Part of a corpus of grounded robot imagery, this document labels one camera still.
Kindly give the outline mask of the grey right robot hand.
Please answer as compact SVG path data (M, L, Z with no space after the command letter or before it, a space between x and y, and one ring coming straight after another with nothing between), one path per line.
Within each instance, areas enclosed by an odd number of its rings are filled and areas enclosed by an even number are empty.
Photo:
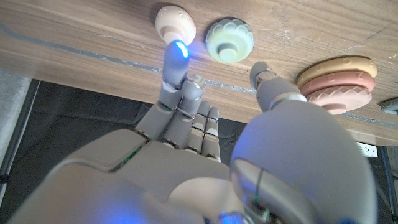
M167 46L159 100L133 129L55 166L11 223L376 223L368 160L351 135L264 62L251 69L261 114L220 159L218 110Z

